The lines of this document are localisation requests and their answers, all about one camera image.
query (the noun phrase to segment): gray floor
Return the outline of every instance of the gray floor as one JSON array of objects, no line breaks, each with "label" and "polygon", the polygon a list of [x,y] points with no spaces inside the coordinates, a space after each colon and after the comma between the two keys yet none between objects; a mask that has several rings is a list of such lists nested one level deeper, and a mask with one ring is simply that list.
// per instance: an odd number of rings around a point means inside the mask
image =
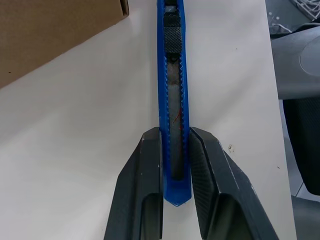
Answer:
[{"label": "gray floor", "polygon": [[294,31],[300,25],[310,22],[290,0],[265,0],[265,5],[269,26],[281,24]]},{"label": "gray floor", "polygon": [[320,202],[292,197],[297,240],[320,239]]}]

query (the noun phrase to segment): white table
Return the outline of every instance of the white table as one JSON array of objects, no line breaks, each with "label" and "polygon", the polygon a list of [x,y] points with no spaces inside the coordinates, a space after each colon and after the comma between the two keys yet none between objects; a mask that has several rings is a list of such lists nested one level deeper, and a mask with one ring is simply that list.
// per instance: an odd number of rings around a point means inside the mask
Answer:
[{"label": "white table", "polygon": [[[155,0],[0,90],[0,239],[102,240],[117,176],[158,125]],[[296,239],[264,0],[185,0],[190,125],[249,176]],[[163,239],[200,240],[193,199],[164,203]]]}]

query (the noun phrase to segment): black slider grip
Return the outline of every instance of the black slider grip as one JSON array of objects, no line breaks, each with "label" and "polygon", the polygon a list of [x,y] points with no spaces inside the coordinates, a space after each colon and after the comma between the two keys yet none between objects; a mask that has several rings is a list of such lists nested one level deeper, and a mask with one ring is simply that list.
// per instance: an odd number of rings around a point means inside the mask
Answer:
[{"label": "black slider grip", "polygon": [[162,149],[158,127],[142,135],[116,181],[104,240],[162,238]]},{"label": "black slider grip", "polygon": [[190,128],[192,187],[204,240],[278,240],[248,177],[211,133]]},{"label": "black slider grip", "polygon": [[177,0],[164,0],[164,4],[166,6],[177,6],[178,1]]},{"label": "black slider grip", "polygon": [[182,32],[179,13],[165,12],[163,26],[165,53],[180,54],[182,52]]}]

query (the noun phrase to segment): brown cardboard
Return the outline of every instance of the brown cardboard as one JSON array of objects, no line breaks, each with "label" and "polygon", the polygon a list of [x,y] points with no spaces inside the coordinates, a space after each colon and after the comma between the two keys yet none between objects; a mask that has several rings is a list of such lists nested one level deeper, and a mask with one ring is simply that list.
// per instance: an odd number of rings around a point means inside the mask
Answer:
[{"label": "brown cardboard", "polygon": [[127,0],[0,0],[0,88],[128,14]]}]

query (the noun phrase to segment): white cable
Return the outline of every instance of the white cable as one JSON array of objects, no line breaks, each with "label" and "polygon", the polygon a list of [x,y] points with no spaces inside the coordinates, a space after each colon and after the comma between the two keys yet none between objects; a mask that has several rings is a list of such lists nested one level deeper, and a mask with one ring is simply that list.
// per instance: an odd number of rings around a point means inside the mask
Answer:
[{"label": "white cable", "polygon": [[312,19],[320,15],[320,0],[293,0],[297,7]]},{"label": "white cable", "polygon": [[273,23],[272,26],[279,26],[280,28],[283,28],[284,30],[286,30],[286,31],[288,31],[289,33],[292,34],[292,31],[289,28],[286,28],[285,26],[283,26],[282,24]]}]

